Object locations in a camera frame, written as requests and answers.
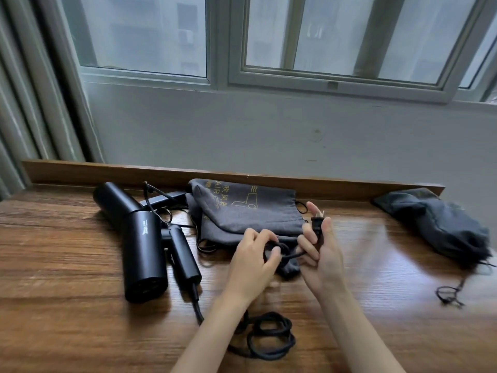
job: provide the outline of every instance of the hair dryer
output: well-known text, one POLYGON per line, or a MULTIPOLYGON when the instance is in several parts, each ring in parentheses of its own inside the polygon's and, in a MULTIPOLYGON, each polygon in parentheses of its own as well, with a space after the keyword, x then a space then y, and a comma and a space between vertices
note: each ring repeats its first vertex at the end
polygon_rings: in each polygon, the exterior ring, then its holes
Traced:
POLYGON ((181 227, 170 224, 162 229, 152 211, 112 182, 98 186, 93 200, 121 235, 126 300, 143 303, 165 292, 165 249, 180 288, 200 283, 202 275, 181 227))

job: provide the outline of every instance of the white wall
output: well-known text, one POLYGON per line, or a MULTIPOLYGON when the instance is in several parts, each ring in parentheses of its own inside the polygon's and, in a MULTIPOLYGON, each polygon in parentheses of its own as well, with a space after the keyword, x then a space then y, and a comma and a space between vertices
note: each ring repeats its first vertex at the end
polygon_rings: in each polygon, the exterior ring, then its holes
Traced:
POLYGON ((497 230, 497 106, 85 85, 110 163, 438 182, 497 230))

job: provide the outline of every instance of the curtain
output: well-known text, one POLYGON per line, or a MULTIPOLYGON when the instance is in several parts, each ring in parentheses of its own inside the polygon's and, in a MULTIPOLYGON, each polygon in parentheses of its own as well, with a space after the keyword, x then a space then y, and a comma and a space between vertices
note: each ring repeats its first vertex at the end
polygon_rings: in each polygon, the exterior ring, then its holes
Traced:
POLYGON ((104 162, 61 0, 0 0, 0 198, 23 159, 104 162))

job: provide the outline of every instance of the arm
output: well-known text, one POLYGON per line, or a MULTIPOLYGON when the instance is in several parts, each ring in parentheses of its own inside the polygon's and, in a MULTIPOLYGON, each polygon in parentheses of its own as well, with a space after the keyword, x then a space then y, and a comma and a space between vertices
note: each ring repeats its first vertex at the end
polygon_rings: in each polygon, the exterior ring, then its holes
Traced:
POLYGON ((230 264, 228 282, 207 318, 200 326, 172 373, 217 372, 226 349, 245 310, 271 281, 281 261, 281 251, 275 247, 264 263, 264 246, 277 237, 269 230, 257 233, 245 231, 230 264))
MULTIPOLYGON (((311 202, 309 211, 319 209, 311 202)), ((318 299, 353 373, 405 373, 385 343, 368 321, 359 303, 352 296, 343 275, 343 256, 335 239, 332 220, 327 217, 321 226, 324 241, 315 247, 318 238, 309 224, 299 236, 299 249, 307 251, 299 258, 302 276, 318 299)))

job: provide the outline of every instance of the person's right hand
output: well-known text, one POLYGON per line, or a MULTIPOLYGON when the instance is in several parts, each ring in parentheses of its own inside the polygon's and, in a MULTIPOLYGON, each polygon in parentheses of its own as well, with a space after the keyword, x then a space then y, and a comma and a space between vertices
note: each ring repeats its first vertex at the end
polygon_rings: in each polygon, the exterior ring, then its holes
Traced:
MULTIPOLYGON (((310 201, 307 202, 309 212, 315 217, 319 212, 310 201)), ((296 252, 302 250, 307 254, 298 258, 302 277, 318 301, 326 299, 333 292, 345 288, 343 275, 343 254, 335 238, 332 219, 326 217, 321 225, 323 245, 317 245, 318 238, 310 223, 302 226, 302 234, 297 238, 296 252)))

